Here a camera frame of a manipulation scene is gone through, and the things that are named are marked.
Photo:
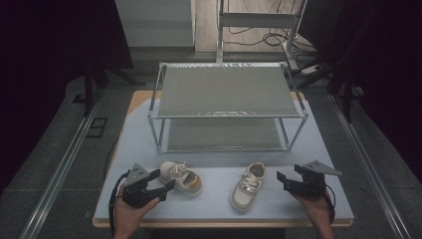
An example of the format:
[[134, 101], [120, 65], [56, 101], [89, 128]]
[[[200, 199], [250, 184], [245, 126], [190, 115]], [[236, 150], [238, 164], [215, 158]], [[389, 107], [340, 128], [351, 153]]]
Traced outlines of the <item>light blue table mat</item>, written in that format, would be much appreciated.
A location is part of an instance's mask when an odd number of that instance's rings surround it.
[[[202, 179], [203, 189], [196, 197], [176, 189], [171, 190], [167, 199], [147, 214], [143, 220], [145, 227], [156, 227], [158, 224], [173, 227], [177, 223], [185, 227], [192, 227], [196, 223], [215, 227], [240, 227], [244, 223], [276, 223], [281, 226], [309, 223], [301, 204], [283, 189], [277, 173], [300, 180], [302, 177], [294, 170], [296, 164], [318, 160], [328, 166], [332, 165], [313, 116], [308, 117], [289, 152], [159, 153], [147, 120], [149, 104], [150, 101], [145, 101], [126, 116], [93, 218], [94, 225], [105, 227], [108, 223], [111, 191], [123, 173], [136, 163], [152, 171], [167, 160], [184, 162], [196, 171]], [[267, 174], [251, 209], [241, 212], [232, 206], [231, 194], [247, 166], [258, 161], [265, 164]]]

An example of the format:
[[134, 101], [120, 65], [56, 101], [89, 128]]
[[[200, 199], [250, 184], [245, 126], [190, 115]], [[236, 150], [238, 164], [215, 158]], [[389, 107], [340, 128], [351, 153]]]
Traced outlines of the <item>white shoe with yellow heel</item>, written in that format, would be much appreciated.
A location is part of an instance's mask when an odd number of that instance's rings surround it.
[[203, 188], [200, 175], [187, 167], [185, 163], [164, 161], [159, 169], [159, 178], [162, 182], [174, 180], [175, 187], [187, 195], [197, 196]]
[[263, 162], [251, 163], [233, 189], [231, 203], [235, 209], [248, 211], [266, 177], [266, 166]]

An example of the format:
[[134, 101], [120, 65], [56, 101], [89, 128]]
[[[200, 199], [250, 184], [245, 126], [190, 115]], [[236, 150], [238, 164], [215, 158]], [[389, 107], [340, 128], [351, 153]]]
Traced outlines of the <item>grey two-tier shoe rack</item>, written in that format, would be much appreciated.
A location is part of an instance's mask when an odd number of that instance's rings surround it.
[[160, 152], [289, 151], [308, 119], [287, 63], [162, 63], [148, 121]]

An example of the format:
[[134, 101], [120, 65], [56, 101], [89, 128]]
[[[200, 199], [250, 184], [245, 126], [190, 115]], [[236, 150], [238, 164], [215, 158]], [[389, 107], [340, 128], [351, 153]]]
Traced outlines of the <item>dark curtain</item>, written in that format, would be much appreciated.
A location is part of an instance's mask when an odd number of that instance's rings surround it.
[[422, 0], [308, 0], [300, 34], [330, 65], [351, 52], [360, 105], [422, 183]]
[[71, 80], [132, 67], [116, 0], [0, 0], [0, 194]]

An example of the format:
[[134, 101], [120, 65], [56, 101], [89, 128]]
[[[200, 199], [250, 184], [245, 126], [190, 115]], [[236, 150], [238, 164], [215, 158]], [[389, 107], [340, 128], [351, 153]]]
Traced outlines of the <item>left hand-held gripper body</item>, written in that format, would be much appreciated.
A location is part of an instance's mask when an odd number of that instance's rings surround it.
[[142, 208], [156, 196], [156, 189], [147, 188], [150, 182], [147, 177], [150, 172], [146, 171], [139, 164], [135, 164], [129, 172], [124, 184], [122, 200], [133, 208]]

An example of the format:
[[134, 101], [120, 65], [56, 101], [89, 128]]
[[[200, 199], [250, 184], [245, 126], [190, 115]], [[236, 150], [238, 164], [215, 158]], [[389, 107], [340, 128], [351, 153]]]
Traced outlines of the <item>person's right hand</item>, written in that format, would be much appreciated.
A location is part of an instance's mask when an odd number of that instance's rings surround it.
[[332, 230], [328, 204], [323, 198], [306, 199], [295, 194], [294, 198], [302, 204], [316, 231], [328, 228]]

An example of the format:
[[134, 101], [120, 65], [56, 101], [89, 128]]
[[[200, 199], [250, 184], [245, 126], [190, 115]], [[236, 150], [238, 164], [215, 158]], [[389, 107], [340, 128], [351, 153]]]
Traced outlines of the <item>white cabinet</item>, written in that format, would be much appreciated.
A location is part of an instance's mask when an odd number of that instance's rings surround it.
[[195, 0], [115, 0], [130, 47], [193, 47]]

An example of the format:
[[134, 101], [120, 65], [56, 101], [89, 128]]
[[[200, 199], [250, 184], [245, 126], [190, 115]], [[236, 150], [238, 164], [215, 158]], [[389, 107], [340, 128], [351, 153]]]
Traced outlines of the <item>person's left hand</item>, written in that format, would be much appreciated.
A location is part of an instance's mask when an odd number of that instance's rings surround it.
[[154, 198], [142, 208], [133, 208], [122, 200], [124, 186], [122, 185], [118, 191], [114, 206], [114, 232], [134, 233], [143, 217], [155, 208], [160, 202], [159, 198]]

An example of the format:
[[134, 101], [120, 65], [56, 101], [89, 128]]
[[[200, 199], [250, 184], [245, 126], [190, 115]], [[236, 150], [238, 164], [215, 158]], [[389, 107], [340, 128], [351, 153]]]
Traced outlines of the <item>black floor socket plate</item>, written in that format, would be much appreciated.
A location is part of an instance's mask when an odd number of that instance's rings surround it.
[[107, 118], [94, 118], [86, 138], [101, 138], [106, 130]]

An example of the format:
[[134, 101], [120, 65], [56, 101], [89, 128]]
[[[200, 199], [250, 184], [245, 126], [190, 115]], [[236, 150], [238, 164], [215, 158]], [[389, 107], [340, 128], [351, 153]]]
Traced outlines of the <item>black metal stand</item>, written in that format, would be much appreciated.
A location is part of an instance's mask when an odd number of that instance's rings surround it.
[[343, 92], [343, 95], [340, 97], [341, 111], [345, 119], [348, 122], [351, 122], [351, 102], [353, 100], [358, 100], [358, 96], [355, 96], [352, 92], [353, 80], [351, 70], [352, 63], [350, 57], [343, 56], [334, 64], [328, 65], [322, 70], [317, 71], [309, 79], [297, 84], [297, 88], [305, 88], [322, 79], [323, 77], [332, 75], [328, 81], [326, 90], [330, 95], [336, 95], [339, 91]]
[[123, 70], [118, 69], [107, 61], [90, 61], [86, 63], [84, 83], [85, 83], [85, 113], [86, 117], [94, 108], [94, 89], [93, 83], [96, 83], [99, 88], [105, 88], [108, 84], [106, 77], [106, 70], [111, 71], [121, 79], [136, 86], [145, 86], [145, 82], [136, 80]]

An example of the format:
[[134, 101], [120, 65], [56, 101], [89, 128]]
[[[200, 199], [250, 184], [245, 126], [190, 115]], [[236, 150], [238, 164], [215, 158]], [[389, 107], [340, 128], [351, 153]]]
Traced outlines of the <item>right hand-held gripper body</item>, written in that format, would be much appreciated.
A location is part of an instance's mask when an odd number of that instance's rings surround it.
[[302, 181], [292, 180], [291, 193], [305, 198], [319, 198], [325, 195], [325, 175], [341, 176], [342, 172], [338, 171], [318, 160], [301, 165], [311, 172], [309, 177], [303, 178]]

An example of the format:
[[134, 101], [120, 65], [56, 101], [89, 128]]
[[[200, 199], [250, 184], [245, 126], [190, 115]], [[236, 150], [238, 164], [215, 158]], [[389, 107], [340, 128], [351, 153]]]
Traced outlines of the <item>white metal frame stand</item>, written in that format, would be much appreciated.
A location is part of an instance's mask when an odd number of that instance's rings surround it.
[[301, 0], [296, 13], [241, 13], [226, 12], [224, 10], [225, 0], [219, 0], [217, 17], [218, 40], [216, 50], [216, 62], [223, 62], [223, 29], [226, 27], [239, 28], [279, 28], [288, 29], [288, 40], [282, 44], [289, 67], [294, 71], [299, 67], [292, 53], [294, 38], [297, 35], [302, 14], [307, 0]]

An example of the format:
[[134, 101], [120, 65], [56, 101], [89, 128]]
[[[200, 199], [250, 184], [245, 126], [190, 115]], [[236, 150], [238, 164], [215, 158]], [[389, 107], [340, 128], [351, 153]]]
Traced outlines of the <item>metal floor rail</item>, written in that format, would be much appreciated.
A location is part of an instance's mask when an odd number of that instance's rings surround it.
[[412, 239], [397, 206], [392, 200], [384, 182], [378, 175], [373, 163], [367, 154], [359, 136], [357, 135], [353, 125], [347, 120], [342, 112], [342, 106], [337, 96], [329, 95], [329, 100], [335, 107], [337, 117], [348, 137], [356, 157], [362, 167], [366, 178], [371, 185], [372, 190], [380, 204], [380, 207], [396, 237], [396, 239]]
[[104, 89], [99, 89], [96, 91], [92, 108], [89, 110], [87, 115], [83, 117], [83, 120], [80, 123], [79, 128], [71, 141], [71, 144], [67, 148], [57, 169], [50, 178], [42, 196], [40, 197], [36, 207], [29, 217], [24, 229], [22, 230], [19, 239], [37, 239], [59, 195], [60, 189], [62, 188], [64, 181], [75, 161], [76, 155], [81, 148], [84, 138], [89, 131], [104, 94]]

